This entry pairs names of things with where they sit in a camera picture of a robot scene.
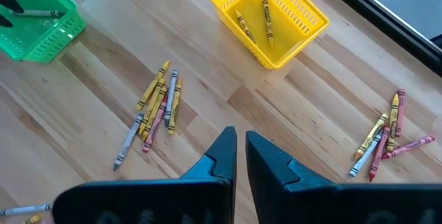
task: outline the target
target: wood grain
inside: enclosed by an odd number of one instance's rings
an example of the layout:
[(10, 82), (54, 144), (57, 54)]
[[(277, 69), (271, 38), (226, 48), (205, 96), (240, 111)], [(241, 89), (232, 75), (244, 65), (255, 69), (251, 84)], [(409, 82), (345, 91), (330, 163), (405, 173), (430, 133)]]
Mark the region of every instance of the wood grain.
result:
[[(233, 125), (236, 222), (256, 223), (246, 130), (333, 181), (367, 182), (367, 166), (347, 176), (351, 157), (398, 88), (407, 90), (398, 142), (442, 138), (442, 79), (340, 0), (312, 0), (331, 25), (278, 71), (259, 65), (209, 0), (75, 1), (88, 27), (53, 62), (0, 57), (0, 161), (7, 165), (0, 207), (52, 201), (92, 180), (177, 178)], [(136, 138), (113, 172), (135, 104), (168, 59), (183, 79), (176, 134), (160, 127), (148, 154)], [(376, 183), (440, 182), (441, 165), (442, 144), (433, 142), (383, 161)]]

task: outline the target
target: red crayon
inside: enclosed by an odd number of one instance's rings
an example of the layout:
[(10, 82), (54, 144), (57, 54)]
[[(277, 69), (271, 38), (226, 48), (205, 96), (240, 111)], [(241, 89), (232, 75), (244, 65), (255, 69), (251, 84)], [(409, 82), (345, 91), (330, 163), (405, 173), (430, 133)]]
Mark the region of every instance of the red crayon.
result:
[(420, 140), (408, 143), (408, 144), (402, 146), (401, 148), (398, 148), (398, 149), (395, 149), (393, 151), (383, 154), (382, 159), (393, 158), (397, 155), (401, 155), (402, 153), (409, 152), (409, 151), (413, 150), (414, 148), (420, 147), (425, 144), (429, 144), (435, 140), (436, 140), (436, 138), (433, 136), (426, 136), (424, 138), (421, 138)]
[(396, 132), (395, 137), (401, 137), (402, 134), (402, 120), (405, 114), (405, 89), (398, 90), (399, 96), (399, 109), (398, 109), (398, 120), (396, 121)]
[(376, 173), (378, 173), (379, 162), (381, 161), (382, 152), (384, 150), (385, 142), (387, 142), (389, 132), (390, 132), (389, 127), (384, 127), (384, 129), (382, 130), (382, 138), (381, 141), (379, 141), (378, 149), (374, 154), (372, 166), (370, 167), (370, 172), (368, 173), (368, 178), (370, 182), (373, 181), (374, 177), (376, 176)]
[(161, 119), (163, 118), (164, 110), (166, 109), (167, 105), (167, 93), (163, 97), (163, 101), (161, 101), (160, 108), (158, 109), (157, 115), (155, 116), (155, 119), (152, 123), (151, 131), (149, 132), (149, 135), (147, 136), (146, 142), (143, 144), (143, 151), (148, 152), (153, 143), (153, 137), (155, 137), (155, 134), (157, 133), (158, 127), (160, 126)]

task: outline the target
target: green basket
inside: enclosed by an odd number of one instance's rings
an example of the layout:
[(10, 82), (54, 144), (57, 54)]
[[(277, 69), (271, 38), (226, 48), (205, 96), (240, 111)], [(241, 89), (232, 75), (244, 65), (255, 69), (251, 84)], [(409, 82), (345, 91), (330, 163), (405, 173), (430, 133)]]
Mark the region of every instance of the green basket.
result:
[(58, 10), (59, 18), (20, 17), (0, 6), (14, 26), (0, 27), (0, 49), (15, 61), (49, 62), (85, 27), (72, 0), (17, 0), (25, 10)]

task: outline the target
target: yellow plastic basket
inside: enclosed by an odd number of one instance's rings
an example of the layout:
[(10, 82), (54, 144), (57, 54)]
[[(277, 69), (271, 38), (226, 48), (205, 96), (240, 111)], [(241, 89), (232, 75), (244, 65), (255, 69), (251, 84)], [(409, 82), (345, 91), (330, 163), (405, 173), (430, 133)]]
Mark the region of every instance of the yellow plastic basket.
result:
[[(262, 0), (211, 0), (221, 21), (268, 69), (283, 67), (329, 25), (328, 18), (310, 0), (268, 0), (274, 45), (267, 41)], [(242, 31), (236, 17), (244, 17), (256, 44)]]

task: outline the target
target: crayon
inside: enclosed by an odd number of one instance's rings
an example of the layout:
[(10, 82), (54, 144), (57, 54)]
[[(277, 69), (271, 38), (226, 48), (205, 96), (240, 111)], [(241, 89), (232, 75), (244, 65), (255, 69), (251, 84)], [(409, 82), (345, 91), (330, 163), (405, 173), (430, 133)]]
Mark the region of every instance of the crayon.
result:
[(143, 93), (143, 96), (141, 97), (141, 99), (138, 101), (137, 106), (135, 107), (138, 111), (141, 111), (141, 109), (143, 108), (143, 106), (146, 104), (147, 99), (149, 98), (149, 96), (151, 96), (151, 93), (153, 92), (153, 90), (155, 89), (158, 81), (163, 78), (164, 73), (166, 72), (167, 68), (169, 67), (169, 60), (167, 60), (166, 62), (163, 63), (163, 65), (161, 66), (161, 68), (159, 69), (157, 75), (155, 76), (155, 79), (153, 79), (153, 81), (151, 82), (151, 84), (147, 87), (146, 91)]
[(264, 8), (264, 18), (267, 29), (267, 40), (269, 41), (270, 48), (273, 48), (273, 30), (271, 29), (269, 1), (262, 0), (262, 7)]
[(402, 153), (405, 153), (405, 152), (409, 152), (409, 151), (413, 150), (414, 148), (423, 146), (425, 144), (430, 144), (431, 142), (433, 142), (435, 140), (436, 140), (436, 138), (433, 136), (426, 136), (424, 138), (421, 138), (420, 140), (410, 142), (410, 143), (402, 146), (401, 148), (398, 148), (398, 149), (395, 149), (393, 151), (383, 154), (382, 159), (394, 158), (395, 156), (401, 155)]
[(58, 10), (25, 10), (22, 13), (15, 13), (10, 10), (9, 13), (19, 17), (63, 17), (66, 15), (66, 13)]
[(238, 10), (236, 11), (236, 17), (238, 18), (238, 21), (240, 22), (242, 30), (246, 33), (246, 35), (250, 38), (250, 40), (255, 43), (255, 39), (253, 38), (253, 35), (251, 34), (249, 27), (246, 25), (246, 21), (244, 20), (244, 17), (242, 17), (241, 13)]
[(376, 153), (374, 154), (372, 166), (370, 167), (370, 171), (368, 173), (368, 179), (370, 182), (373, 181), (374, 177), (376, 176), (376, 173), (378, 173), (379, 162), (381, 161), (382, 152), (385, 147), (385, 142), (387, 142), (389, 133), (390, 133), (390, 128), (384, 127), (384, 129), (382, 130), (381, 141), (379, 141), (378, 149), (376, 150)]
[(169, 87), (169, 96), (167, 98), (166, 113), (164, 114), (164, 123), (166, 127), (169, 125), (169, 120), (171, 119), (173, 92), (177, 84), (177, 78), (178, 78), (178, 71), (174, 69), (172, 71), (171, 86)]
[(368, 157), (370, 157), (370, 154), (373, 152), (374, 148), (376, 148), (376, 145), (378, 144), (379, 140), (381, 139), (381, 132), (374, 137), (373, 141), (370, 143), (370, 146), (368, 147), (367, 151), (362, 155), (362, 157), (356, 162), (353, 166), (353, 168), (350, 170), (349, 175), (351, 177), (355, 177), (357, 173), (361, 170), (362, 166), (367, 162)]
[(0, 210), (0, 216), (13, 216), (19, 214), (34, 214), (38, 212), (50, 211), (52, 209), (52, 204), (47, 203), (43, 205), (32, 205), (25, 207), (16, 207), (11, 209)]
[(40, 216), (34, 215), (33, 217), (24, 221), (23, 224), (35, 224), (35, 223), (38, 223), (39, 221), (40, 221)]
[(175, 87), (175, 92), (173, 94), (171, 119), (169, 120), (169, 125), (167, 127), (167, 133), (169, 135), (173, 135), (173, 133), (175, 132), (175, 123), (177, 121), (178, 104), (180, 103), (180, 94), (181, 94), (181, 78), (178, 78), (177, 86)]
[(396, 133), (396, 121), (398, 120), (399, 97), (394, 94), (392, 101), (392, 109), (390, 110), (390, 134), (388, 135), (387, 146), (385, 150), (392, 151), (394, 149), (394, 136)]
[(163, 87), (163, 85), (164, 85), (164, 79), (160, 78), (160, 80), (158, 81), (157, 85), (155, 86), (155, 90), (153, 91), (151, 101), (149, 102), (149, 105), (147, 106), (147, 110), (146, 110), (146, 113), (144, 114), (143, 121), (141, 122), (140, 130), (138, 131), (139, 135), (142, 135), (143, 134), (143, 130), (145, 130), (145, 128), (146, 128), (149, 115), (152, 112), (153, 105), (157, 101), (157, 97), (160, 94), (160, 91), (161, 91), (161, 88)]
[(405, 114), (405, 89), (398, 90), (399, 96), (399, 109), (398, 109), (398, 120), (396, 121), (396, 131), (394, 132), (394, 136), (399, 138), (402, 136), (402, 121), (403, 116)]
[(382, 126), (387, 122), (388, 115), (386, 113), (382, 114), (382, 116), (378, 119), (376, 124), (374, 124), (372, 130), (368, 133), (367, 137), (365, 138), (364, 142), (360, 145), (358, 148), (358, 151), (356, 151), (356, 154), (354, 154), (354, 160), (358, 160), (362, 155), (364, 155), (364, 152), (368, 149), (370, 144), (372, 143), (373, 136), (381, 130)]
[(157, 133), (158, 127), (160, 126), (161, 118), (163, 117), (164, 111), (166, 110), (167, 101), (169, 99), (165, 95), (163, 98), (163, 101), (160, 104), (160, 108), (158, 109), (157, 115), (155, 116), (155, 119), (152, 124), (152, 129), (149, 132), (149, 135), (147, 136), (147, 140), (143, 145), (143, 152), (148, 152), (153, 143), (153, 138), (155, 137), (155, 134)]
[(167, 86), (163, 85), (163, 87), (161, 88), (160, 93), (158, 94), (157, 99), (155, 100), (155, 104), (153, 105), (153, 109), (149, 113), (149, 118), (147, 120), (146, 127), (143, 130), (143, 138), (144, 137), (146, 137), (146, 138), (148, 137), (149, 132), (152, 129), (153, 121), (154, 121), (154, 119), (155, 119), (155, 117), (157, 115), (158, 109), (160, 109), (161, 102), (163, 101), (164, 96), (166, 96), (166, 94), (167, 94)]
[(129, 133), (127, 133), (126, 139), (124, 140), (123, 143), (122, 150), (118, 153), (118, 156), (115, 159), (115, 162), (113, 164), (113, 171), (117, 171), (117, 169), (122, 165), (127, 152), (131, 148), (133, 137), (135, 137), (135, 134), (137, 134), (138, 128), (140, 127), (142, 120), (143, 120), (143, 115), (139, 113), (132, 125), (131, 130), (129, 131)]

